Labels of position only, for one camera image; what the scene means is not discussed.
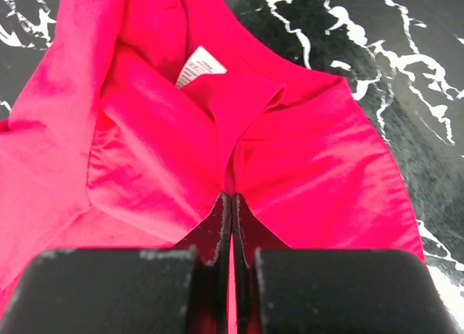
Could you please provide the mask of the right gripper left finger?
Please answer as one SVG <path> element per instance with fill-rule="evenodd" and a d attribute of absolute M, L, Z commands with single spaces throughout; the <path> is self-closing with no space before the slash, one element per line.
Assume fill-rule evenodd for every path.
<path fill-rule="evenodd" d="M 26 267 L 3 333 L 226 333 L 231 197 L 169 249 L 54 249 Z"/>

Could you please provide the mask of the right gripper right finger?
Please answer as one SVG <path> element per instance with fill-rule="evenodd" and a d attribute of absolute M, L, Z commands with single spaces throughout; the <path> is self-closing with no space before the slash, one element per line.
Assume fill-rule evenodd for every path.
<path fill-rule="evenodd" d="M 290 249 L 232 198 L 239 333 L 453 333 L 420 259 L 387 249 Z"/>

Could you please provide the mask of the pink t shirt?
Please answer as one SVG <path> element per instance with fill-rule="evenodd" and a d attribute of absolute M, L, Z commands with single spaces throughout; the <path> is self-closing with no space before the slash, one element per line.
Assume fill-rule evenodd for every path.
<path fill-rule="evenodd" d="M 344 78 L 274 54 L 223 0 L 61 0 L 1 122 L 1 302 L 43 250 L 172 246 L 222 192 L 292 248 L 423 256 Z"/>

